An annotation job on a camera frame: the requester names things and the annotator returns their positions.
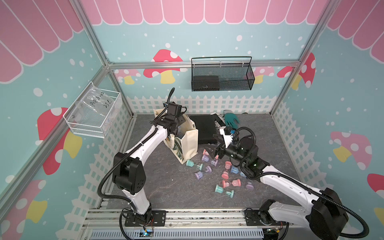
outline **wall mural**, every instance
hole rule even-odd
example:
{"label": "wall mural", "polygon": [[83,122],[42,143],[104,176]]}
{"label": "wall mural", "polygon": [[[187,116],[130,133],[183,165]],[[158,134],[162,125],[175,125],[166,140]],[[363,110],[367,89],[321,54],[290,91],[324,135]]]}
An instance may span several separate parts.
{"label": "wall mural", "polygon": [[[307,60],[300,80],[293,82],[275,114],[301,180],[333,188],[343,204],[368,223],[370,239],[384,238],[380,231],[384,225],[384,115],[376,104],[384,101],[380,60],[384,48],[375,47],[384,33],[382,14],[377,13],[383,12],[382,3],[340,3],[330,29],[322,33],[308,58],[316,56],[316,69]],[[363,32],[365,44],[359,40]],[[307,85],[304,75],[310,69],[315,73]],[[288,71],[283,69],[278,76]],[[361,226],[350,218],[345,231],[357,233]]]}

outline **plastic cup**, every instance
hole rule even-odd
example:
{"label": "plastic cup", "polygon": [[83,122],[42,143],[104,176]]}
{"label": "plastic cup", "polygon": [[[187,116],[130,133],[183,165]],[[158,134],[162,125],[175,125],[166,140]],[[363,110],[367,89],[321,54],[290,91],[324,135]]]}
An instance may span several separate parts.
{"label": "plastic cup", "polygon": [[203,168],[203,164],[202,163],[198,163],[198,164],[196,164],[196,167],[197,167],[197,169],[199,169],[201,171],[201,169]]}
{"label": "plastic cup", "polygon": [[224,179],[228,179],[229,178],[228,172],[224,171],[223,174],[221,175],[221,177],[224,178]]}
{"label": "plastic cup", "polygon": [[240,187],[241,186],[241,181],[240,179],[235,179],[232,181],[232,185],[235,187]]}
{"label": "plastic cup", "polygon": [[197,178],[197,180],[199,180],[200,178],[203,177],[203,173],[198,171],[198,172],[195,173],[195,177]]}
{"label": "plastic cup", "polygon": [[212,159],[212,160],[211,160],[211,164],[212,164],[213,166],[216,167],[217,163],[218,163],[218,160],[217,160],[217,159]]}
{"label": "plastic cup", "polygon": [[212,168],[210,166],[206,166],[205,167],[205,172],[206,173],[212,172]]}
{"label": "plastic cup", "polygon": [[231,166],[232,166],[232,163],[230,161],[225,162],[225,169],[229,170],[231,168]]}
{"label": "plastic cup", "polygon": [[225,194],[227,195],[227,196],[229,196],[230,198],[233,198],[233,194],[235,193],[235,191],[234,190],[232,190],[232,191],[226,191],[225,192]]}
{"label": "plastic cup", "polygon": [[239,173],[239,169],[237,167],[235,167],[235,166],[232,166],[231,172],[234,173],[234,174],[238,174]]}
{"label": "plastic cup", "polygon": [[223,188],[229,187],[229,185],[231,185],[231,183],[226,180],[223,180],[221,183],[223,184]]}
{"label": "plastic cup", "polygon": [[253,187],[253,185],[252,185],[251,182],[247,182],[247,184],[245,185],[245,187],[248,188],[249,190],[253,190],[253,189],[254,189],[254,187]]}
{"label": "plastic cup", "polygon": [[186,166],[188,166],[188,167],[193,167],[194,165],[195,165],[195,163],[192,162],[190,159],[187,160],[187,162],[186,162]]}
{"label": "plastic cup", "polygon": [[215,192],[223,193],[223,188],[222,188],[222,187],[219,187],[219,185],[216,184]]}
{"label": "plastic cup", "polygon": [[201,161],[208,162],[209,161],[209,156],[203,155],[203,157],[201,158]]}

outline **green glove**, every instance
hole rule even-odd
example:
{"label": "green glove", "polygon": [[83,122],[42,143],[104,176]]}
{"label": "green glove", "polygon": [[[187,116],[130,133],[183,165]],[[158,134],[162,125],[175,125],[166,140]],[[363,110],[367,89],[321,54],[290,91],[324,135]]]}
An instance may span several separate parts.
{"label": "green glove", "polygon": [[226,113],[224,114],[225,119],[225,125],[228,127],[232,127],[233,129],[237,129],[237,125],[235,123],[235,120],[237,123],[240,123],[239,119],[234,113]]}

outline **metal bracket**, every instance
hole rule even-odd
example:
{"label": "metal bracket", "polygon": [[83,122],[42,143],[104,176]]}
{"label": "metal bracket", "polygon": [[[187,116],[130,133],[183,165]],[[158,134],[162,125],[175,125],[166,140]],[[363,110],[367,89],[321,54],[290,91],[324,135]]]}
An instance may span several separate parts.
{"label": "metal bracket", "polygon": [[[151,226],[164,227],[166,222],[166,213],[167,211],[153,210],[152,211],[153,222],[152,224],[148,225],[148,228]],[[138,218],[136,218],[136,215],[133,213],[127,214],[127,218],[125,219],[124,225],[126,227],[142,227],[142,223],[140,222],[140,220],[138,221]]]}

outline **gray tabletop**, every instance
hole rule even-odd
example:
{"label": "gray tabletop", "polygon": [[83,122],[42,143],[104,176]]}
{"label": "gray tabletop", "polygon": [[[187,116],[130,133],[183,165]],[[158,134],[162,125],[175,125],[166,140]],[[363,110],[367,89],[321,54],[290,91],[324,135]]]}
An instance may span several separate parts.
{"label": "gray tabletop", "polygon": [[[269,114],[239,114],[239,126],[252,129],[257,138],[259,147],[258,156],[269,162],[285,174],[299,179],[291,159],[286,151],[283,141],[277,131],[275,124]],[[128,149],[133,147],[151,127],[149,121],[152,115],[138,115],[134,129],[129,140]],[[240,137],[247,135],[240,132]],[[198,153],[191,160],[201,163],[203,148],[199,146]],[[240,187],[230,186],[226,190],[234,190],[233,198],[225,193],[215,192],[216,184],[221,186],[223,178],[221,174],[225,170],[225,161],[229,158],[224,156],[219,159],[216,167],[211,166],[212,173],[205,174],[197,180],[194,173],[196,167],[187,167],[180,164],[173,153],[164,143],[161,143],[149,156],[144,170],[147,180],[144,186],[148,200],[154,209],[162,208],[231,208],[231,207],[260,207],[264,200],[274,199],[276,201],[298,205],[294,200],[277,191],[273,187],[248,180],[239,174],[229,174],[229,180],[241,180]],[[245,185],[252,182],[254,189],[248,190]],[[123,195],[116,186],[113,187],[113,195]],[[108,209],[121,209],[127,207],[127,202],[119,199],[110,199]]]}

